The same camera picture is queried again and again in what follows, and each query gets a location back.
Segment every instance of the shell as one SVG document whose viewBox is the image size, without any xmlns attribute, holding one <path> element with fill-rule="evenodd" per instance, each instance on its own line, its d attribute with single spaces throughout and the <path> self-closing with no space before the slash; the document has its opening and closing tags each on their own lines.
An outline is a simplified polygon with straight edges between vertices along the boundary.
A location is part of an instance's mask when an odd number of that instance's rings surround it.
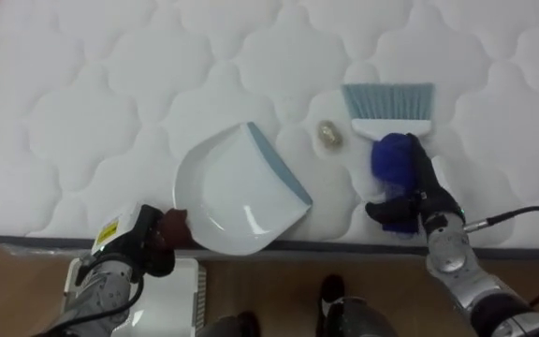
<svg viewBox="0 0 539 337">
<path fill-rule="evenodd" d="M 336 150 L 342 146 L 342 135 L 331 121 L 319 122 L 317 125 L 317 137 L 327 149 Z"/>
</svg>

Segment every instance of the person's leg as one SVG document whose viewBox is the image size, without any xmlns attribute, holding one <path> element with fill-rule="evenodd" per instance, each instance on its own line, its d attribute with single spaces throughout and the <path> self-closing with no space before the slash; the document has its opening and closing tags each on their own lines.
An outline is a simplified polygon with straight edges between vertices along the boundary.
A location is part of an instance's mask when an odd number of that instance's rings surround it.
<svg viewBox="0 0 539 337">
<path fill-rule="evenodd" d="M 205 326 L 197 337 L 260 337 L 259 323 L 255 314 L 244 312 Z"/>
<path fill-rule="evenodd" d="M 396 337 L 386 318 L 362 299 L 346 298 L 340 276 L 322 284 L 317 337 Z"/>
</svg>

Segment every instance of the brush handle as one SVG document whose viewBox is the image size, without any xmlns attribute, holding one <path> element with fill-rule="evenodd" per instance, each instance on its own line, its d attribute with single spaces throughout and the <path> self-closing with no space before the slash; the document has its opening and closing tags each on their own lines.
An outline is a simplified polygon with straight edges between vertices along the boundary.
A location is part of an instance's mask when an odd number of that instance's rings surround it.
<svg viewBox="0 0 539 337">
<path fill-rule="evenodd" d="M 382 140 L 388 134 L 414 134 L 417 137 L 425 136 L 431 131 L 430 120 L 378 120 L 359 119 L 353 120 L 353 130 L 361 137 L 373 141 Z"/>
</svg>

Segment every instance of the hand brush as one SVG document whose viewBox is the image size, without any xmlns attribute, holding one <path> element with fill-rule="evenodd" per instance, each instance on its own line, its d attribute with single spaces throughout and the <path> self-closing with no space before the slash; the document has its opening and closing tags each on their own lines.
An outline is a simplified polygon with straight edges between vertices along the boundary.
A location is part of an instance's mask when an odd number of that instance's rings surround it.
<svg viewBox="0 0 539 337">
<path fill-rule="evenodd" d="M 433 91 L 433 83 L 342 86 L 353 130 L 374 141 L 390 133 L 411 133 L 417 137 L 428 134 Z"/>
</svg>

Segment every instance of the wooden floor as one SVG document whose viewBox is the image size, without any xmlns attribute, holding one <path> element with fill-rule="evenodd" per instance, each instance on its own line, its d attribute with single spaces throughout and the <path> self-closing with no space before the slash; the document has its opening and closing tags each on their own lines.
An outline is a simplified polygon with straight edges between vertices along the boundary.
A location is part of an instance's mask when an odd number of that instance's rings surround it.
<svg viewBox="0 0 539 337">
<path fill-rule="evenodd" d="M 0 336 L 35 334 L 58 315 L 67 261 L 0 251 Z M 336 272 L 344 277 L 350 295 L 367 299 L 402 337 L 473 336 L 427 275 L 422 258 L 203 264 L 208 270 L 208 322 L 254 310 L 264 336 L 311 337 L 321 281 Z M 525 298 L 539 293 L 539 261 L 484 265 Z"/>
</svg>

